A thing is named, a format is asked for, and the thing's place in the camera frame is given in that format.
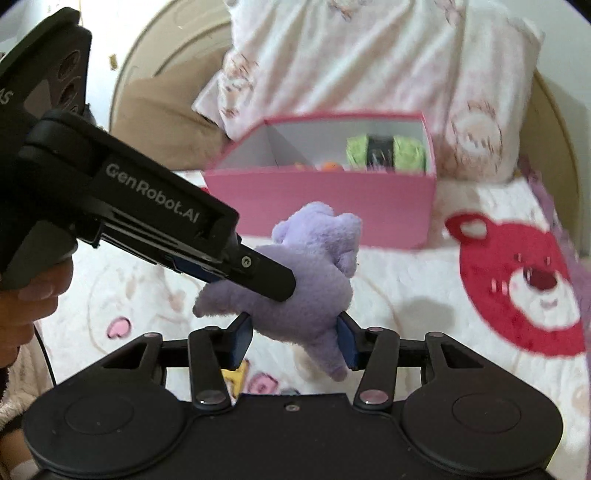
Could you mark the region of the person left hand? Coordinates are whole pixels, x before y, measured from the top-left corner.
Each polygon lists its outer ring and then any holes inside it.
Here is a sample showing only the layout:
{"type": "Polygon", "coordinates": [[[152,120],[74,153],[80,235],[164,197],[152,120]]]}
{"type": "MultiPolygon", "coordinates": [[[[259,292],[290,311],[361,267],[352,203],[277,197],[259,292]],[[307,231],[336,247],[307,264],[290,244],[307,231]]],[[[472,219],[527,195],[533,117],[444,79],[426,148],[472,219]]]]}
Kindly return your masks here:
{"type": "Polygon", "coordinates": [[[53,314],[58,297],[67,291],[73,275],[68,259],[39,274],[20,290],[3,291],[0,304],[1,367],[14,363],[21,346],[34,336],[34,323],[53,314]]]}

